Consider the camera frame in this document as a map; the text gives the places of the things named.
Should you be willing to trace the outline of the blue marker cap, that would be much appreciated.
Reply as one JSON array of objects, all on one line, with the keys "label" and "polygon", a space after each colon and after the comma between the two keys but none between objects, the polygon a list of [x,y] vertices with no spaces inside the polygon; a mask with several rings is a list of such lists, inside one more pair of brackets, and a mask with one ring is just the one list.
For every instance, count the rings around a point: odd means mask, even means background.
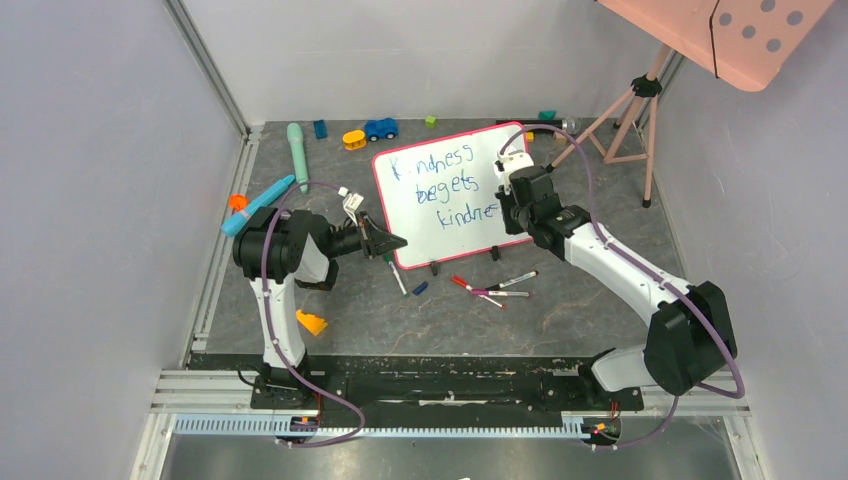
[{"label": "blue marker cap", "polygon": [[421,295],[421,294],[422,294],[422,293],[423,293],[423,292],[424,292],[427,288],[428,288],[428,282],[427,282],[427,281],[423,281],[422,283],[420,283],[418,286],[416,286],[416,287],[412,290],[412,293],[413,293],[415,296],[418,296],[418,295]]}]

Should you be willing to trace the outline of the pink framed whiteboard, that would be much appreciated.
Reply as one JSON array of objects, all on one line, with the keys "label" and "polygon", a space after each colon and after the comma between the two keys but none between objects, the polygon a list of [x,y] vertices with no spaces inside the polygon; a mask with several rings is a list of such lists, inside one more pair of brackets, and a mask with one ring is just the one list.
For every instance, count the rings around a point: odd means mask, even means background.
[{"label": "pink framed whiteboard", "polygon": [[404,270],[527,242],[505,231],[494,162],[521,125],[490,126],[378,153],[372,160],[394,252]]}]

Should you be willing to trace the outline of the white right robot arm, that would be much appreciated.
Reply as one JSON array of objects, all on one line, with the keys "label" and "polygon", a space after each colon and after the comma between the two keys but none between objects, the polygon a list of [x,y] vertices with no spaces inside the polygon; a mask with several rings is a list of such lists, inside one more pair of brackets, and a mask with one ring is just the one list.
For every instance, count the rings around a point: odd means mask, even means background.
[{"label": "white right robot arm", "polygon": [[596,355],[577,382],[580,400],[602,408],[618,391],[659,386],[676,397],[695,387],[745,395],[724,292],[662,273],[617,241],[585,209],[561,204],[546,168],[495,163],[505,230],[575,266],[615,293],[646,323],[643,344]]}]

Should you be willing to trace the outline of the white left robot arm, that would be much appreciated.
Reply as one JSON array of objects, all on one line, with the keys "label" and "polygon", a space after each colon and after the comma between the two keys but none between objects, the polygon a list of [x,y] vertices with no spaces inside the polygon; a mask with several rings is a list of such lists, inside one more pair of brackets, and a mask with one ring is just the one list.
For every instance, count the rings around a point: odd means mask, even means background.
[{"label": "white left robot arm", "polygon": [[330,291],[338,277],[339,257],[359,252],[374,259],[407,245],[365,211],[333,225],[308,210],[285,214],[279,208],[259,208],[236,235],[232,249],[259,306],[264,340],[259,380],[276,388],[288,406],[306,405],[314,381],[306,371],[308,356],[294,290]]}]

